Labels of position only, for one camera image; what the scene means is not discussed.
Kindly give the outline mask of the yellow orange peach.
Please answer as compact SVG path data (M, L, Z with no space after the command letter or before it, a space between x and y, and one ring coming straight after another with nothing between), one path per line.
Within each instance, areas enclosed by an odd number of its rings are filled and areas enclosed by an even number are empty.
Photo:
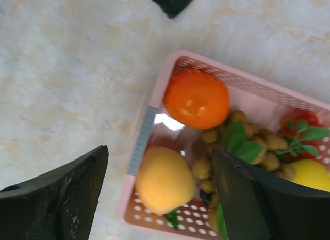
M190 202L196 184L185 157L166 147L151 146L140 165L135 190L148 210L163 215Z

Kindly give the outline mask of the pink plastic basket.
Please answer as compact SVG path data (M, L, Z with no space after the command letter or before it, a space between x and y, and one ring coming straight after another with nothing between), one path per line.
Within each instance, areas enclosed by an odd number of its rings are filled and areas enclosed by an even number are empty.
M162 104L170 76L186 67L207 72L223 81L228 87L232 108L245 112L252 122L273 131L279 129L281 118L295 109L312 111L324 126L329 126L329 105L190 51L176 51L165 59L143 115L117 217L124 225L163 233L170 239L218 239L209 226L207 209L199 196L184 204L178 212L179 228L175 230L163 216L146 209L135 191L137 170L147 147L172 148L189 161L202 153L199 131L172 119Z

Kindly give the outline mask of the yellow lemon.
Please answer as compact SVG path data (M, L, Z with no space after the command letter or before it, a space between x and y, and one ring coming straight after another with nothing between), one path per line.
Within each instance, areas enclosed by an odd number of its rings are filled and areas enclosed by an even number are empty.
M293 183L329 192L329 171L317 161L303 159L291 163L295 170Z

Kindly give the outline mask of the orange persimmon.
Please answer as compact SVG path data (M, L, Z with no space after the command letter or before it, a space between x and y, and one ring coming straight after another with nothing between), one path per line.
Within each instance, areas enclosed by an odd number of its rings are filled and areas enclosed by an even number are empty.
M229 114L230 96L226 85L213 75L185 68L170 78L163 104L178 122L204 130L225 121Z

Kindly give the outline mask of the black floral plush pillow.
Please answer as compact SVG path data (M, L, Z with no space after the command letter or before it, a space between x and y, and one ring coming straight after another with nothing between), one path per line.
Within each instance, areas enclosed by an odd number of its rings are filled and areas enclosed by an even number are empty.
M169 19L181 14L193 0L152 0Z

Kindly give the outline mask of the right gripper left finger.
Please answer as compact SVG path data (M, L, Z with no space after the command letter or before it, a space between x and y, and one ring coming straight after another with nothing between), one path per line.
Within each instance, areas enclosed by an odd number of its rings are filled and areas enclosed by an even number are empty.
M1 190L1 239L88 239L108 148Z

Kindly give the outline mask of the red strawberries with leaves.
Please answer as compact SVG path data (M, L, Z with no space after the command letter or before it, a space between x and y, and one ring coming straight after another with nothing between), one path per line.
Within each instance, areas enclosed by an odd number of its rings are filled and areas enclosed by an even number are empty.
M321 157L321 140L329 137L329 128L321 123L316 113L296 109L280 121L279 135L288 144L287 149L276 154L281 161L292 163Z

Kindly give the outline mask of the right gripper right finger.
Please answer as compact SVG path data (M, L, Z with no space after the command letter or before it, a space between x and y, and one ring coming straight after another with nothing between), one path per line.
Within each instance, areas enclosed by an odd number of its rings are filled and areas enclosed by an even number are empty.
M329 239L329 193L282 179L220 148L211 153L229 239Z

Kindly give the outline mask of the dark blue grapes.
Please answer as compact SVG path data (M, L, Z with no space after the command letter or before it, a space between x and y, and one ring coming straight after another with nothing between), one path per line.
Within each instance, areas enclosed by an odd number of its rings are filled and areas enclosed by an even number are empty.
M202 199L203 203L208 206L212 200L213 192L205 192L202 189L199 192L199 196Z

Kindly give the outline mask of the brown longan bunch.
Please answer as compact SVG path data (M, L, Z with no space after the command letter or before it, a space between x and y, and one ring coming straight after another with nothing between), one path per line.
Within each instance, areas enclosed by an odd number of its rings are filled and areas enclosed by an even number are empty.
M260 165L261 168L273 172L280 168L278 151L288 148L287 142L279 134L267 128L248 122L247 115L242 111L234 111L224 124L202 130L202 142L206 145L206 155L195 160L192 164L192 173L201 180L201 189L213 192L208 220L211 228L228 239L225 220L220 204L219 194L216 191L215 175L211 168L211 151L213 148L223 148L234 152L243 161Z

